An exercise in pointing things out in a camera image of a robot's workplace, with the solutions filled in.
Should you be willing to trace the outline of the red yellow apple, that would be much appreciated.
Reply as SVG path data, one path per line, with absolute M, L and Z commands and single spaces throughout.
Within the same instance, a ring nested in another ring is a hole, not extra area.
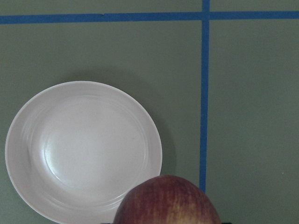
M 219 224 L 213 204 L 188 180 L 162 175 L 131 189 L 123 198 L 115 224 Z

